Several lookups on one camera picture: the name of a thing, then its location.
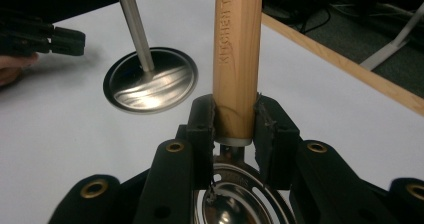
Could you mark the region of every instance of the metal rod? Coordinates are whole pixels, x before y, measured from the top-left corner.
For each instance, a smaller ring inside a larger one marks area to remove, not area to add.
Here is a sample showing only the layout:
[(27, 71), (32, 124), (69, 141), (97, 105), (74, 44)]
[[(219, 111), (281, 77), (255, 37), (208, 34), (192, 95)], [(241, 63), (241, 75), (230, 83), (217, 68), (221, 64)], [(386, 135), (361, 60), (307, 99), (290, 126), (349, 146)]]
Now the metal rod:
[(143, 29), (143, 23), (141, 22), (140, 13), (138, 12), (137, 3), (135, 0), (119, 0), (119, 2), (121, 3), (128, 28), (130, 29), (141, 67), (144, 72), (153, 71), (155, 66)]

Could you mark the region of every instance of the cable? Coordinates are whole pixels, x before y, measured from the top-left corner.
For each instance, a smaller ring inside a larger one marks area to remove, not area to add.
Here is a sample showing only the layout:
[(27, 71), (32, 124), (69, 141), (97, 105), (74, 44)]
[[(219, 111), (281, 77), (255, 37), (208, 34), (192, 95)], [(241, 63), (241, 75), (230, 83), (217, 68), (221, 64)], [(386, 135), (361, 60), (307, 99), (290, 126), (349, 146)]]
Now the cable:
[(310, 31), (313, 31), (313, 30), (315, 30), (315, 29), (317, 29), (317, 28), (320, 28), (320, 27), (324, 26), (325, 24), (327, 24), (327, 23), (331, 20), (331, 13), (330, 13), (330, 11), (328, 10), (328, 8), (327, 8), (327, 7), (324, 7), (324, 10), (325, 10), (325, 12), (327, 13), (327, 19), (326, 19), (324, 22), (322, 22), (321, 24), (316, 25), (316, 26), (314, 26), (314, 27), (311, 27), (311, 28), (309, 28), (309, 29), (306, 29), (306, 24), (307, 24), (307, 22), (308, 22), (308, 20), (309, 20), (309, 17), (308, 17), (308, 18), (307, 18), (307, 19), (305, 19), (305, 21), (303, 22), (302, 27), (300, 28), (299, 32), (300, 32), (300, 33), (302, 33), (302, 34), (306, 34), (306, 33), (310, 32)]

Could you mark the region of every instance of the reflective metal surface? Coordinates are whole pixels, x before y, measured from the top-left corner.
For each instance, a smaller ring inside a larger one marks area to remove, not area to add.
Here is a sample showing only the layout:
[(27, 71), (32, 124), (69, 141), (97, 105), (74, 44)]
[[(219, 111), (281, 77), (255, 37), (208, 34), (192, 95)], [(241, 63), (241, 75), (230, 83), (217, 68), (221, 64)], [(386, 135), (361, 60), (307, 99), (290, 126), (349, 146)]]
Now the reflective metal surface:
[(280, 193), (264, 187), (254, 168), (219, 156), (214, 173), (219, 177), (216, 186), (205, 192), (202, 201), (205, 224), (295, 223)]
[(106, 98), (114, 106), (135, 113), (156, 113), (182, 102), (197, 83), (197, 67), (181, 51), (150, 49), (155, 69), (144, 72), (137, 53), (121, 58), (103, 82)]

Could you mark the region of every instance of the metal ring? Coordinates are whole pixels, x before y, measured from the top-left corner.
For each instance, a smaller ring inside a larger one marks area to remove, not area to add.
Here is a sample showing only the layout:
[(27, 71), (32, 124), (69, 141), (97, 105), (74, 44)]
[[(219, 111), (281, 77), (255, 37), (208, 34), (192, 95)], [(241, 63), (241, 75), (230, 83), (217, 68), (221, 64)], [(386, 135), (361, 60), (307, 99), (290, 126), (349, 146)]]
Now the metal ring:
[(172, 142), (166, 146), (166, 150), (169, 152), (179, 152), (184, 149), (184, 144), (179, 142)]
[(424, 186), (419, 184), (410, 183), (406, 185), (406, 190), (415, 198), (424, 201)]
[(80, 192), (83, 198), (91, 199), (100, 196), (108, 188), (108, 182), (105, 179), (96, 179), (87, 183)]
[(319, 143), (308, 143), (308, 149), (316, 153), (326, 153), (327, 147)]

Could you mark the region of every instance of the wooden handle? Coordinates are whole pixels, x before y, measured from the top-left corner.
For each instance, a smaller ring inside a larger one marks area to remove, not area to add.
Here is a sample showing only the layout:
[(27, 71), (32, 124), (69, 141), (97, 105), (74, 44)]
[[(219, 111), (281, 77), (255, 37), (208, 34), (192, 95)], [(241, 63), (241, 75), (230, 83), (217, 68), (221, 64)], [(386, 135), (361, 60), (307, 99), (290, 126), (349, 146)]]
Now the wooden handle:
[(245, 146), (252, 139), (261, 15), (262, 0), (215, 3), (213, 98), (221, 144)]

